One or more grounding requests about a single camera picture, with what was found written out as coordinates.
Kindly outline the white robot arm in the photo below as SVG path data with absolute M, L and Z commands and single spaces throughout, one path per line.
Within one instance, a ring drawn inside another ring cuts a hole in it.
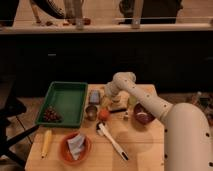
M 164 171 L 213 171 L 213 136 L 197 106 L 150 94 L 136 84 L 133 72 L 115 73 L 104 91 L 111 99 L 128 92 L 164 125 Z

